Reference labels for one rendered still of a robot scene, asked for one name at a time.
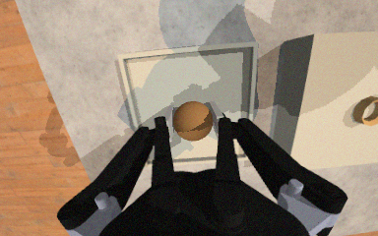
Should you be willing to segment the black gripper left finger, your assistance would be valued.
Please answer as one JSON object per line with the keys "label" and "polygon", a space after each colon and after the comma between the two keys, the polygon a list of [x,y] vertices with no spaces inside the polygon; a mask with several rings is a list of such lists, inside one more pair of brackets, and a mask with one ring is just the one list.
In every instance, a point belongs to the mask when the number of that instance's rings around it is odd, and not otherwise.
{"label": "black gripper left finger", "polygon": [[[181,218],[170,143],[174,133],[174,104],[156,127],[139,128],[96,179],[57,212],[70,236],[98,236],[126,206],[155,146],[149,211],[159,231],[173,229]],[[156,131],[156,133],[155,133]]]}

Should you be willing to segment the brown ball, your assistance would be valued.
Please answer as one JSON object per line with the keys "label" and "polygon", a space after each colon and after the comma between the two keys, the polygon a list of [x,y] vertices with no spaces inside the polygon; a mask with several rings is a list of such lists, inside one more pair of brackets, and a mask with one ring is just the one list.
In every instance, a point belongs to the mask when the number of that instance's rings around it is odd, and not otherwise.
{"label": "brown ball", "polygon": [[173,127],[182,139],[191,142],[200,141],[211,132],[213,115],[205,104],[188,101],[175,111]]}

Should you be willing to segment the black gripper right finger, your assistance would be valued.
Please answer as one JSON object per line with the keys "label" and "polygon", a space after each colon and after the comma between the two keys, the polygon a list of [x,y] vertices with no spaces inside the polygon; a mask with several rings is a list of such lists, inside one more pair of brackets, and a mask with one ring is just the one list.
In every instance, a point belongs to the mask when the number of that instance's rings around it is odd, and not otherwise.
{"label": "black gripper right finger", "polygon": [[237,139],[278,205],[298,218],[310,236],[328,236],[347,202],[347,194],[300,165],[251,120],[231,122],[214,101],[209,103],[218,138],[213,196],[217,222],[232,228],[243,220],[245,201],[233,141]]}

